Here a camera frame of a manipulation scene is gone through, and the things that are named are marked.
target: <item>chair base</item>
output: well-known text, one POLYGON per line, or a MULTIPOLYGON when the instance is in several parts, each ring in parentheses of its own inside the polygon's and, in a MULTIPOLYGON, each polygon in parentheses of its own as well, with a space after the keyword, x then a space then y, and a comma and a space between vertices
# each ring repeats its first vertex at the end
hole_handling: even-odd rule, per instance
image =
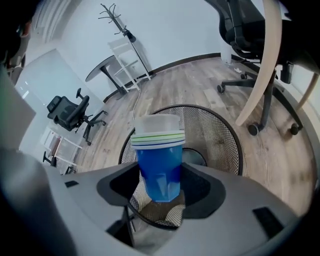
POLYGON ((91 130, 91 127, 94 127, 95 124, 98 124, 98 123, 102 123, 103 126, 105 126, 107 123, 103 120, 97 120, 97 118, 102 114, 104 113, 105 115, 107 115, 108 113, 104 110, 100 111, 94 118, 92 118, 90 121, 87 121, 87 126, 85 128, 85 131, 84 131, 84 134, 83 134, 83 138, 85 139, 85 142, 87 143, 88 146, 91 146, 92 142, 89 141, 89 133, 90 133, 90 130, 91 130))
MULTIPOLYGON (((226 90, 226 86, 239 86, 239 87, 250 87, 253 88, 255 86, 257 75, 251 72, 245 72, 241 74, 241 80, 232 80, 232 81, 223 81, 221 85, 217 86, 217 90, 219 93, 224 93, 226 90)), ((272 77, 264 91, 264 100, 263 100, 263 110, 260 119, 260 123, 254 122, 248 126, 248 131, 252 136, 258 135, 260 131, 262 131, 266 125, 271 107, 271 98, 274 96, 290 113, 296 123, 293 123, 291 128, 289 129, 292 135, 297 135, 298 132, 304 127, 296 110, 291 106, 289 101, 283 95, 283 93, 274 86, 274 81, 276 77, 276 71, 273 72, 272 77)))

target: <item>wooden floor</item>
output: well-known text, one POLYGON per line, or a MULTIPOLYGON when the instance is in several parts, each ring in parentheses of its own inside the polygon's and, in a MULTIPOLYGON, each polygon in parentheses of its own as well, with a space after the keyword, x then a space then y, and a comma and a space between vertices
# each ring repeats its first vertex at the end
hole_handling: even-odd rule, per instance
MULTIPOLYGON (((309 207, 315 185, 316 165, 309 139, 304 130, 292 136, 293 123, 287 110, 272 97, 267 127, 258 136, 251 136, 247 126, 260 120, 259 106, 243 126, 235 121, 252 89, 227 87, 217 92, 223 80, 239 79, 235 71, 251 71, 240 63, 226 66, 220 58, 209 58, 182 64, 158 73, 141 86, 135 116, 150 114, 175 104, 200 105, 220 114, 234 128, 243 150, 243 175, 249 177, 286 202, 301 215, 309 207)), ((139 92, 132 90, 120 100, 111 97, 104 106, 107 122, 94 135, 92 145, 84 145, 77 157, 79 172, 87 172, 118 164, 120 150, 133 128, 133 109, 139 92)))

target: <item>chair wheel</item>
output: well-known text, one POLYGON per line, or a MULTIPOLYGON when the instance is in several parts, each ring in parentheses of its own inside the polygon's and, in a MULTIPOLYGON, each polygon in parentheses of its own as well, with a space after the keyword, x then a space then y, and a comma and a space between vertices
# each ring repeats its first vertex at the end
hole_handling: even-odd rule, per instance
POLYGON ((248 126, 248 131, 252 136, 257 136, 259 133, 258 123, 254 122, 248 126))
POLYGON ((226 87, 219 84, 219 85, 216 87, 216 89, 218 90, 219 93, 223 94, 223 93, 225 92, 225 90, 226 90, 226 87))
POLYGON ((290 128, 290 133, 291 133, 292 135, 297 135, 298 132, 299 132, 299 127, 298 127, 298 125, 297 125, 296 123, 293 123, 293 124, 291 125, 291 128, 290 128))

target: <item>wire mesh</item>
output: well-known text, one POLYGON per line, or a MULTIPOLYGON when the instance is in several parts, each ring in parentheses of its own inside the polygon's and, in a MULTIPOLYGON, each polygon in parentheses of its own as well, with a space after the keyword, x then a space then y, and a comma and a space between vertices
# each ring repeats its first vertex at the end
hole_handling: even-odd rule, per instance
MULTIPOLYGON (((172 114, 180 117, 179 129, 185 131, 185 148, 198 151, 207 166, 235 175, 242 174, 242 150, 231 126, 210 109, 193 105, 173 105, 154 114, 172 114)), ((135 150, 127 138, 119 163, 136 162, 135 150)), ((183 191, 170 203, 155 203, 148 196, 142 177, 130 200, 130 206, 151 225, 179 227, 185 208, 183 191)))

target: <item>black office chair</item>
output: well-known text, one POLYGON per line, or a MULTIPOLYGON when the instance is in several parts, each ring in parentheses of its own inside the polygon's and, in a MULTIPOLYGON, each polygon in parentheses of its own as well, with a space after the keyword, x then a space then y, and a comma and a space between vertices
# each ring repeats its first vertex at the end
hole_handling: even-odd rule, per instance
MULTIPOLYGON (((219 32, 223 40, 232 46, 233 50, 242 58, 259 62, 262 60, 265 44, 265 19, 250 0, 206 0, 219 13, 219 32)), ((282 21, 282 37, 277 65, 282 65, 280 79, 284 83, 291 82, 293 65, 298 64, 312 72, 319 73, 320 69, 311 56, 315 56, 314 45, 306 44, 296 31, 293 21, 282 21)), ((260 123, 249 125, 251 135, 257 135, 267 124, 272 95, 288 110, 296 121, 290 132, 296 135, 302 128, 300 118, 282 92, 274 86, 276 71, 264 92, 263 111, 260 123)), ((217 86, 219 93, 224 93, 226 86, 240 86, 253 88, 257 75, 251 72, 241 74, 240 80, 223 81, 217 86)))
MULTIPOLYGON (((63 96, 55 96, 53 100, 46 107, 49 110, 49 114, 47 117, 52 119, 55 124, 62 126, 68 131, 72 131, 74 128, 77 128, 75 132, 78 131, 78 128, 83 124, 83 122, 87 123, 87 127, 84 131, 83 137, 87 142, 88 146, 91 145, 89 141, 89 133, 91 127, 93 127, 97 123, 102 123, 103 126, 106 125, 106 122, 103 120, 96 120, 93 118, 89 121, 89 117, 92 115, 86 116, 85 112, 89 105, 89 96, 83 97, 81 95, 81 88, 79 88, 76 92, 76 98, 80 97, 82 99, 79 105, 74 104, 67 97, 63 96)), ((106 111, 101 111, 97 117, 104 113, 107 115, 106 111)))
POLYGON ((42 162, 44 163, 45 161, 47 161, 50 164, 50 166, 57 167, 57 158, 53 156, 50 160, 49 158, 47 158, 46 154, 47 152, 44 151, 42 162))

